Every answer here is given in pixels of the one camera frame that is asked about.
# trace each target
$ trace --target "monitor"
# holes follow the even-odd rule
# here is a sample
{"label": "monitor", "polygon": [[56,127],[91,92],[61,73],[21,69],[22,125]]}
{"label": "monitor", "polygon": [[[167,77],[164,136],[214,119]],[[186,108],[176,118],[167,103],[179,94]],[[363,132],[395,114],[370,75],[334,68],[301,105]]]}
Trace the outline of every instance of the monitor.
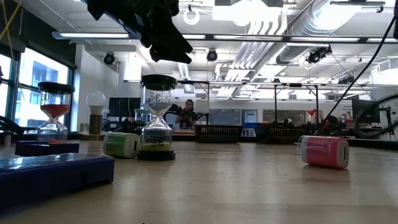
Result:
{"label": "monitor", "polygon": [[[353,119],[360,123],[380,123],[380,109],[378,103],[369,100],[352,99],[353,103]],[[372,105],[375,106],[372,110],[367,110]],[[358,121],[360,113],[365,113],[361,120]]]}
{"label": "monitor", "polygon": [[135,117],[135,109],[139,109],[141,105],[140,98],[110,98],[109,99],[109,116],[110,117]]}

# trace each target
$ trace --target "table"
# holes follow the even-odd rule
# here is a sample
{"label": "table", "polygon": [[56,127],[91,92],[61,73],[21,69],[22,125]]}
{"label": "table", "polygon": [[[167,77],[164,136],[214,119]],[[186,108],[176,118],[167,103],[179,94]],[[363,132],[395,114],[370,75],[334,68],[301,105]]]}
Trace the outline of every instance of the table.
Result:
{"label": "table", "polygon": [[[0,223],[396,223],[398,153],[353,148],[346,170],[295,146],[174,142],[177,160],[116,160],[113,184],[0,213]],[[100,142],[81,151],[101,154]],[[0,149],[0,157],[12,149]]]}

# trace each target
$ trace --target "person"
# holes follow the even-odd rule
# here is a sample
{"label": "person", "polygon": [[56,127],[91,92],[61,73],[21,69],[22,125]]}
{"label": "person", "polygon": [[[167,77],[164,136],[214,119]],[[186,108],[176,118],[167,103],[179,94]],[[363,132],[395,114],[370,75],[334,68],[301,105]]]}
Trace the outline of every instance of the person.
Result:
{"label": "person", "polygon": [[182,113],[175,118],[175,124],[180,123],[180,129],[193,129],[195,120],[192,118],[193,101],[187,100]]}

